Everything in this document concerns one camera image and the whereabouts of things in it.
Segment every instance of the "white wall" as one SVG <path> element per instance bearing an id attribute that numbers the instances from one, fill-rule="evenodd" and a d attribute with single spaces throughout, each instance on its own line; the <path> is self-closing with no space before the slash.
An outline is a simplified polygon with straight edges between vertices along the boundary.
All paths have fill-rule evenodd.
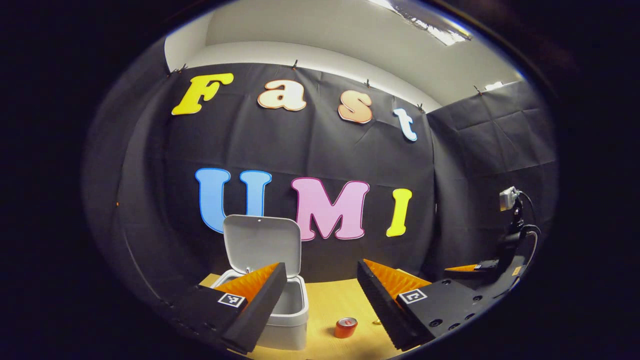
<path id="1" fill-rule="evenodd" d="M 442 21 L 426 7 L 410 8 L 418 18 Z M 207 31 L 207 45 L 269 41 L 335 51 L 405 80 L 441 105 L 477 94 L 474 85 L 516 80 L 514 68 L 480 38 L 444 46 L 367 0 L 237 0 L 214 11 Z"/>
<path id="2" fill-rule="evenodd" d="M 175 39 L 169 36 L 167 42 Z M 172 52 L 165 45 L 165 52 Z M 222 63 L 270 63 L 293 65 L 298 59 L 298 66 L 328 72 L 345 78 L 365 83 L 369 79 L 372 87 L 404 99 L 412 104 L 422 104 L 426 112 L 440 108 L 441 105 L 429 95 L 395 75 L 375 67 L 370 63 L 318 47 L 290 44 L 285 42 L 232 42 L 216 44 L 201 48 L 185 62 L 188 67 L 198 67 Z"/>
<path id="3" fill-rule="evenodd" d="M 212 12 L 206 13 L 166 37 L 164 57 L 169 70 L 181 69 L 193 55 L 205 47 L 212 15 Z"/>

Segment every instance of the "letter m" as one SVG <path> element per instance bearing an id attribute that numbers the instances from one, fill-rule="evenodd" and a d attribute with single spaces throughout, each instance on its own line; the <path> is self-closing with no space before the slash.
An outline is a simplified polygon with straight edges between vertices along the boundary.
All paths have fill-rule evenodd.
<path id="1" fill-rule="evenodd" d="M 316 237 L 316 233 L 311 230 L 312 218 L 324 239 L 331 235 L 340 219 L 342 224 L 335 232 L 336 238 L 357 239 L 364 235 L 362 208 L 364 197 L 369 192 L 369 184 L 362 181 L 346 183 L 333 204 L 319 179 L 299 177 L 291 182 L 291 187 L 298 192 L 296 222 L 300 226 L 302 241 Z"/>

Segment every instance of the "black backdrop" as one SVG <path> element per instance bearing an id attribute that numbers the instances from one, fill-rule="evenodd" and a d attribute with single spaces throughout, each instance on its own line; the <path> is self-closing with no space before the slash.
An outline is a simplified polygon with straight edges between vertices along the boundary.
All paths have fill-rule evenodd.
<path id="1" fill-rule="evenodd" d="M 155 58 L 141 60 L 157 61 L 160 47 L 159 42 L 150 51 Z M 136 67 L 129 71 L 124 79 L 133 81 L 124 84 L 131 86 L 116 84 L 114 91 L 121 94 L 106 98 L 90 132 L 85 202 L 101 250 L 148 303 L 170 302 L 207 274 L 230 268 L 223 235 L 200 215 L 195 179 L 200 168 L 231 173 L 224 187 L 226 215 L 246 211 L 246 186 L 239 180 L 244 170 L 273 176 L 266 185 L 264 215 L 293 220 L 298 198 L 291 181 L 297 177 L 322 180 L 331 201 L 348 181 L 369 183 L 363 237 L 323 239 L 311 222 L 316 238 L 301 244 L 300 275 L 307 282 L 354 278 L 353 265 L 360 258 L 432 281 L 445 267 L 486 259 L 509 222 L 509 214 L 499 212 L 497 194 L 511 185 L 531 196 L 539 220 L 551 222 L 557 197 L 553 129 L 526 83 L 425 115 L 357 81 L 285 65 L 210 65 L 169 76 L 140 73 Z M 220 86 L 210 101 L 200 100 L 199 112 L 171 115 L 191 78 L 226 72 L 234 74 L 233 82 Z M 146 77 L 148 92 L 142 90 Z M 307 106 L 300 111 L 261 107 L 257 97 L 273 79 L 301 83 Z M 372 121 L 339 118 L 346 90 L 369 94 Z M 121 107 L 120 99 L 132 104 Z M 413 119 L 416 142 L 404 137 L 392 114 L 396 108 Z M 102 190 L 107 184 L 110 192 Z M 396 188 L 413 195 L 406 232 L 389 238 Z"/>
<path id="2" fill-rule="evenodd" d="M 202 102 L 198 113 L 171 115 L 191 78 L 224 72 L 234 74 L 233 82 Z M 259 106 L 258 95 L 273 79 L 301 83 L 307 106 L 300 111 Z M 339 118 L 340 95 L 346 90 L 369 94 L 372 121 L 356 124 Z M 302 243 L 301 276 L 308 282 L 354 278 L 354 264 L 362 257 L 419 271 L 431 240 L 435 205 L 431 135 L 416 106 L 339 76 L 269 64 L 186 69 L 167 79 L 159 93 L 131 138 L 117 209 L 132 254 L 149 282 L 175 279 L 179 288 L 183 279 L 198 282 L 209 272 L 230 268 L 223 235 L 209 229 L 200 216 L 194 177 L 199 168 L 231 173 L 224 187 L 226 215 L 246 211 L 246 186 L 239 180 L 244 170 L 273 176 L 266 185 L 264 215 L 293 220 L 298 203 L 293 179 L 319 178 L 332 202 L 348 181 L 365 181 L 370 190 L 364 202 L 364 236 L 340 240 L 332 234 L 323 239 L 312 222 L 317 236 Z M 416 142 L 404 138 L 392 113 L 395 108 L 404 108 L 413 118 Z M 413 195 L 406 232 L 389 238 L 396 188 Z"/>
<path id="3" fill-rule="evenodd" d="M 548 234 L 558 197 L 554 128 L 548 108 L 523 81 L 454 102 L 427 114 L 433 136 L 437 235 L 423 270 L 475 264 L 493 256 L 511 221 L 499 212 L 498 193 L 515 186 L 527 224 Z M 532 239 L 518 253 L 528 256 Z"/>

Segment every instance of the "blue letter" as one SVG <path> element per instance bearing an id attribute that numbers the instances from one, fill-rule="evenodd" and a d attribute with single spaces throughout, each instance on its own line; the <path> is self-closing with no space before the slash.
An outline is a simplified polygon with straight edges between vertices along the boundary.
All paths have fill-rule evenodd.
<path id="1" fill-rule="evenodd" d="M 264 187 L 271 182 L 271 174 L 247 170 L 240 173 L 240 180 L 246 184 L 246 214 L 261 217 L 264 215 Z"/>
<path id="2" fill-rule="evenodd" d="M 201 168 L 196 171 L 200 183 L 200 215 L 213 231 L 223 233 L 222 221 L 227 217 L 223 209 L 225 183 L 231 174 L 221 168 Z M 263 171 L 245 171 L 240 180 L 246 184 L 246 214 L 261 217 L 264 214 L 264 187 L 271 182 L 271 174 Z"/>
<path id="3" fill-rule="evenodd" d="M 418 140 L 418 135 L 411 131 L 411 125 L 409 125 L 413 124 L 413 119 L 406 114 L 406 111 L 404 109 L 395 109 L 394 114 L 396 114 L 400 120 L 400 128 L 402 129 L 404 137 L 413 142 Z"/>

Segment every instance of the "ceiling light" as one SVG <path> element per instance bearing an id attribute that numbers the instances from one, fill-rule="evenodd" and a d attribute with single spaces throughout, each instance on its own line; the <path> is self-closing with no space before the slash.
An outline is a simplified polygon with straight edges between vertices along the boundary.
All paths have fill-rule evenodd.
<path id="1" fill-rule="evenodd" d="M 490 91 L 490 90 L 493 90 L 493 89 L 497 89 L 497 88 L 501 87 L 502 85 L 503 85 L 502 82 L 498 81 L 496 83 L 489 84 L 489 85 L 485 86 L 484 89 L 486 91 Z"/>
<path id="2" fill-rule="evenodd" d="M 389 9 L 389 10 L 392 10 L 392 11 L 396 10 L 396 9 L 394 9 L 393 6 L 391 6 L 391 4 L 389 4 L 389 2 L 387 0 L 369 0 L 369 1 L 374 3 L 374 4 L 380 5 L 383 8 L 386 8 L 386 9 Z"/>
<path id="3" fill-rule="evenodd" d="M 433 35 L 436 39 L 440 40 L 446 46 L 450 46 L 455 44 L 456 42 L 465 41 L 465 38 L 461 37 L 459 34 L 454 33 L 453 31 L 442 31 L 434 28 L 431 25 L 420 24 L 423 28 L 427 29 L 427 31 Z"/>
<path id="4" fill-rule="evenodd" d="M 418 20 L 416 18 L 413 18 L 412 21 L 414 21 L 416 24 L 422 26 L 424 29 L 426 29 L 429 25 L 425 24 L 424 22 L 422 22 L 421 20 Z"/>

